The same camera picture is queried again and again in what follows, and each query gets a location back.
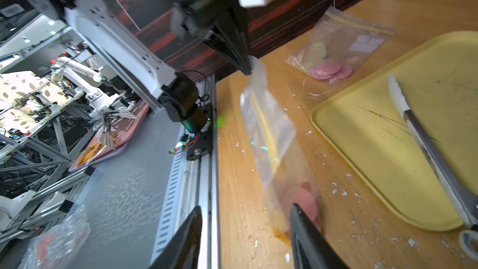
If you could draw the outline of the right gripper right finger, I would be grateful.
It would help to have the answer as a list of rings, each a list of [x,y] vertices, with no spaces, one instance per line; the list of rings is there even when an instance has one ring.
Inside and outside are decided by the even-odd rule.
[[[348,269],[316,229],[305,211],[294,203],[290,210],[291,245],[296,269]]]

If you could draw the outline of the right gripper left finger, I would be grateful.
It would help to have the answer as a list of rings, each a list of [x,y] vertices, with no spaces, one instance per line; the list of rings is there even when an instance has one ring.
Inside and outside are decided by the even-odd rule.
[[[197,269],[202,234],[202,211],[195,206],[150,269]]]

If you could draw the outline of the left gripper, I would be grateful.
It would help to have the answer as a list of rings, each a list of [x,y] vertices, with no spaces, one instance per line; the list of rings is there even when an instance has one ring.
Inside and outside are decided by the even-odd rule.
[[[178,0],[174,3],[171,31],[209,40],[216,33],[215,49],[244,75],[250,75],[245,8],[239,0]]]

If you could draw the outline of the pink round cookie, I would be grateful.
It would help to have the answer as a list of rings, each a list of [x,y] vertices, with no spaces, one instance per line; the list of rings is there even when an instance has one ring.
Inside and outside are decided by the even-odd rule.
[[[342,80],[345,78],[350,77],[354,73],[354,70],[351,66],[349,65],[342,65],[340,70],[336,72],[332,78],[335,80]]]
[[[317,219],[319,215],[319,209],[316,199],[309,191],[304,188],[299,188],[296,193],[294,203],[300,206],[300,208],[312,222]]]
[[[327,80],[336,75],[341,69],[337,62],[325,62],[309,70],[308,75],[316,80]]]

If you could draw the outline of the clear resealable bag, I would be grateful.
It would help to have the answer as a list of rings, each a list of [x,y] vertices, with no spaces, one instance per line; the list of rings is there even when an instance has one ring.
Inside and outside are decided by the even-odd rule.
[[[264,205],[274,237],[290,242],[290,210],[299,188],[309,191],[319,209],[319,188],[296,139],[296,127],[268,89],[266,66],[250,57],[251,80],[240,107],[263,185]],[[320,211],[312,222],[320,228]]]
[[[331,6],[311,30],[306,45],[285,62],[308,77],[311,68],[325,62],[349,65],[355,74],[394,34],[390,27],[364,21]],[[337,85],[348,78],[318,81]]]

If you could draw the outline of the yellow tray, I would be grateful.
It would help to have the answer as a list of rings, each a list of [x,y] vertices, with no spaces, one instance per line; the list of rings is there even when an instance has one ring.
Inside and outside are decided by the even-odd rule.
[[[388,90],[394,75],[465,187],[478,190],[478,35],[450,32],[318,105],[311,121],[398,218],[443,232],[462,225]]]

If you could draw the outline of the metal tongs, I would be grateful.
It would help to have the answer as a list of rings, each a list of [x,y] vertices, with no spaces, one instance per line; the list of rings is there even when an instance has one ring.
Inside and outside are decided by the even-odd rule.
[[[468,257],[477,261],[478,196],[462,185],[453,173],[439,149],[411,110],[393,74],[388,76],[388,91],[397,112],[405,121],[454,210],[467,227],[459,234],[459,245]]]

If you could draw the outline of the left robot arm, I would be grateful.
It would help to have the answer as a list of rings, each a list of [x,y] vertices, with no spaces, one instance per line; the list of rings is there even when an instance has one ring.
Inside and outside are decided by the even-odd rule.
[[[166,109],[173,122],[193,134],[207,128],[209,119],[198,105],[195,83],[158,59],[116,19],[103,0],[27,1],[47,17],[65,21],[119,62]],[[198,37],[243,74],[251,74],[246,12],[239,0],[179,0],[174,5],[171,29],[178,36]]]

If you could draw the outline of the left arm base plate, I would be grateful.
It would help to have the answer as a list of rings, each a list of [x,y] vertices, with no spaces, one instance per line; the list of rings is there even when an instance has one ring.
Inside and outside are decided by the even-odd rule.
[[[210,122],[207,130],[194,138],[192,144],[187,147],[186,159],[188,161],[198,160],[213,151],[214,148],[214,126]]]

